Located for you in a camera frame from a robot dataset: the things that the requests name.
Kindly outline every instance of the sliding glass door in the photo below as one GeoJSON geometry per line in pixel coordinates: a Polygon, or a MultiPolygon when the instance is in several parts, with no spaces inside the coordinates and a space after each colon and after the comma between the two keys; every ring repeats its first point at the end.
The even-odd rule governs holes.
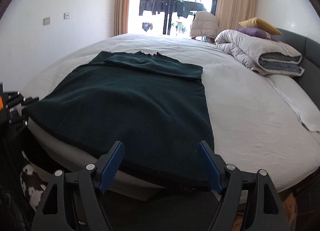
{"type": "Polygon", "coordinates": [[[129,33],[190,38],[189,30],[197,11],[215,14],[217,0],[130,0],[129,33]]]}

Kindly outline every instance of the light switch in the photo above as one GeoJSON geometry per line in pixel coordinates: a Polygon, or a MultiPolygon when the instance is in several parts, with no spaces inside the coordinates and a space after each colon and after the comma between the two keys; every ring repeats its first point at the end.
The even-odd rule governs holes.
{"type": "Polygon", "coordinates": [[[49,18],[44,18],[44,25],[50,25],[50,17],[49,18]]]}

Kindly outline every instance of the mattress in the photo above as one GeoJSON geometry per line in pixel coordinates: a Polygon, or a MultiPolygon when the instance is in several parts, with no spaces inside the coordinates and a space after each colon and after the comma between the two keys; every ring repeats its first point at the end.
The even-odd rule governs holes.
{"type": "MultiPolygon", "coordinates": [[[[202,66],[215,153],[242,171],[267,170],[279,192],[299,183],[320,166],[319,133],[313,136],[299,123],[294,111],[269,81],[214,45],[196,40],[134,34],[110,38],[60,59],[27,83],[22,94],[44,98],[73,69],[90,62],[101,51],[159,52],[183,63],[202,66]]],[[[34,123],[29,128],[49,155],[71,170],[96,160],[81,150],[74,150],[73,146],[51,139],[34,123]]],[[[115,183],[118,181],[119,186],[130,183],[142,188],[146,185],[153,191],[161,189],[123,174],[116,176],[115,183]]]]}

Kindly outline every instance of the bed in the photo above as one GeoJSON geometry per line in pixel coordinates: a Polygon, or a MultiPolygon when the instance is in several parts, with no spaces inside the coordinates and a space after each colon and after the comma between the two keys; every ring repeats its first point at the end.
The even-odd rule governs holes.
{"type": "MultiPolygon", "coordinates": [[[[305,57],[305,74],[297,82],[319,108],[320,46],[288,31],[280,40],[305,57]]],[[[21,91],[24,96],[51,93],[76,67],[90,62],[101,51],[160,54],[183,63],[203,67],[202,83],[215,139],[215,153],[240,170],[268,171],[276,189],[284,191],[315,172],[320,166],[320,133],[310,133],[297,119],[269,81],[256,74],[214,45],[167,36],[120,35],[80,49],[46,68],[21,91]]],[[[97,159],[63,143],[36,125],[29,129],[40,145],[60,165],[76,171],[97,159]]],[[[163,187],[118,171],[111,190],[146,200],[163,187]]]]}

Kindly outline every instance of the metal bolt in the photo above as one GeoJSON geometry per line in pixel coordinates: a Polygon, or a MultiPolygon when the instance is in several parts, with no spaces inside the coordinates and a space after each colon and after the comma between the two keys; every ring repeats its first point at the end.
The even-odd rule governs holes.
{"type": "Polygon", "coordinates": [[[62,175],[62,173],[63,173],[62,170],[57,170],[54,174],[55,176],[59,177],[62,175]]]}
{"type": "Polygon", "coordinates": [[[235,165],[233,165],[233,164],[228,164],[228,165],[227,165],[227,169],[228,169],[228,170],[235,170],[236,167],[235,167],[235,165]]]}
{"type": "Polygon", "coordinates": [[[260,175],[267,176],[267,172],[264,169],[259,170],[260,175]]]}
{"type": "Polygon", "coordinates": [[[96,166],[94,164],[88,164],[87,167],[85,167],[87,170],[93,170],[96,166]]]}

